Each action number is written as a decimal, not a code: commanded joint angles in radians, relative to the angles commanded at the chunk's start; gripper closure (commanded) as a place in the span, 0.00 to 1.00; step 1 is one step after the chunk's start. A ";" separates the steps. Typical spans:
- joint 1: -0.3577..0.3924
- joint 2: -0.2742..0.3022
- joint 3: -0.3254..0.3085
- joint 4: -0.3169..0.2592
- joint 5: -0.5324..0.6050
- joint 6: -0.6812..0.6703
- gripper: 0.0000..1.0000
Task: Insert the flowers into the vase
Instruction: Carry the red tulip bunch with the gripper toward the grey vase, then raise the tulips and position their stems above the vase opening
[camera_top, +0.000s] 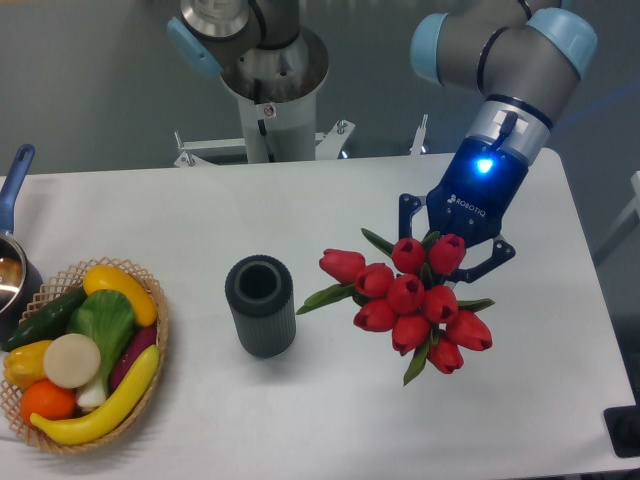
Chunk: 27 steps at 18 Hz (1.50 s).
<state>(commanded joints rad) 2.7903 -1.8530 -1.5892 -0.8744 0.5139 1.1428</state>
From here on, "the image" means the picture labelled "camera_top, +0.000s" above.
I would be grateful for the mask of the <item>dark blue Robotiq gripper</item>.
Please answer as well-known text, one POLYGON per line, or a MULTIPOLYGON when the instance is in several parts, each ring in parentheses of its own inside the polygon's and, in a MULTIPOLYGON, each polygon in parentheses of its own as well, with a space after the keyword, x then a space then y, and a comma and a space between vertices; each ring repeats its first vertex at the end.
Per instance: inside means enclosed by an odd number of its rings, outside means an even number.
POLYGON ((513 259, 515 248, 501 233, 502 219, 528 173, 528 165, 475 138, 465 139, 438 185, 427 194, 398 198, 398 238, 412 238, 414 216, 427 207, 429 228, 455 234, 473 247, 493 238, 491 255, 448 280, 473 283, 513 259))

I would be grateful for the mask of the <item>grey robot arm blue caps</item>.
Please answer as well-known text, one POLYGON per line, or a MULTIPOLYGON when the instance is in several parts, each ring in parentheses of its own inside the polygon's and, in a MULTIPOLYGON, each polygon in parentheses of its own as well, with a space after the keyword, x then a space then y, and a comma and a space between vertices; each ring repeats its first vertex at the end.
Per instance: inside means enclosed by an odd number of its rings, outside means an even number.
POLYGON ((399 198, 399 236, 427 211, 433 244, 455 234, 467 248, 492 241, 488 259, 448 275, 423 266, 427 286, 471 283, 512 259, 502 219, 597 47, 591 25, 560 1, 480 1, 461 15, 431 14, 410 45, 414 72, 480 92, 484 102, 438 184, 399 198))

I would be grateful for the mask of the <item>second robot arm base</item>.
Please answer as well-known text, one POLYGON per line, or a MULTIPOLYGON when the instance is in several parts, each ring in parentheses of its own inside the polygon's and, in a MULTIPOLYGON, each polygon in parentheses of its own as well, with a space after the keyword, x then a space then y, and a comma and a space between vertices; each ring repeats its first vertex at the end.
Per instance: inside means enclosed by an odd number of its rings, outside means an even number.
POLYGON ((182 1, 167 34, 193 70, 214 77, 252 49, 279 50, 297 38, 297 1, 182 1))

